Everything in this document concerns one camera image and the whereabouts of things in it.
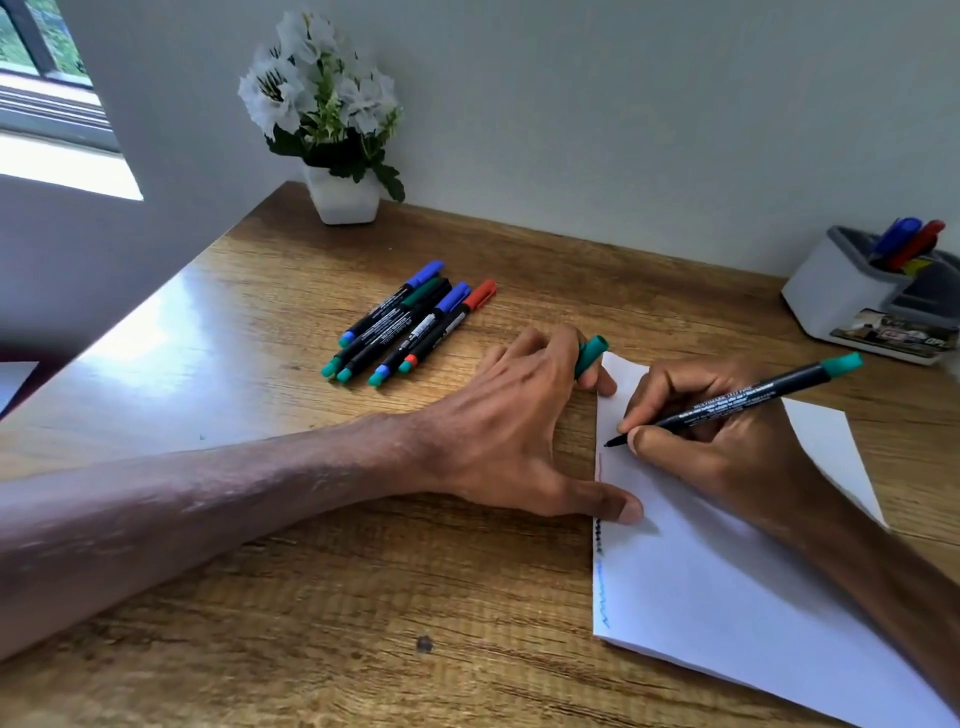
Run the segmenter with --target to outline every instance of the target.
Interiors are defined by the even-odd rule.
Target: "window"
[[[0,0],[0,130],[119,151],[56,0]]]

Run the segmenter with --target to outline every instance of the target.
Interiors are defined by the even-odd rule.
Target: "paper sheet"
[[[603,448],[647,370],[609,352],[604,366],[618,390],[598,398],[596,476],[636,494],[646,518],[594,525],[593,633],[861,728],[960,726],[855,605],[799,557],[627,448]],[[820,469],[882,520],[844,413],[785,403]]]
[[[36,364],[35,361],[0,361],[0,412],[10,404]]]

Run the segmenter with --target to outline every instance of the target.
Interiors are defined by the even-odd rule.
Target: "window frame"
[[[58,139],[106,152],[119,153],[120,146],[107,115],[93,93],[93,84],[83,76],[58,70],[43,33],[26,0],[0,0],[0,10],[10,18],[34,68],[0,62],[0,130]],[[7,82],[4,77],[32,79],[30,89]],[[71,98],[63,86],[89,91],[89,101]]]

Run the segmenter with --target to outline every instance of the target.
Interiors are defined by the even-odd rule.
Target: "blue marker cap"
[[[407,285],[417,288],[440,273],[440,269],[443,267],[444,262],[442,260],[431,260],[420,269],[419,273],[407,281]]]
[[[439,308],[443,313],[449,313],[450,309],[453,308],[457,303],[465,299],[470,295],[470,287],[460,281],[455,286],[453,290],[446,294],[439,303],[437,303],[437,308]]]

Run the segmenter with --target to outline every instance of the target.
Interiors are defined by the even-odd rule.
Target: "forearm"
[[[246,541],[404,492],[401,420],[0,483],[0,659]]]
[[[790,541],[960,715],[960,587],[842,496],[801,518]]]

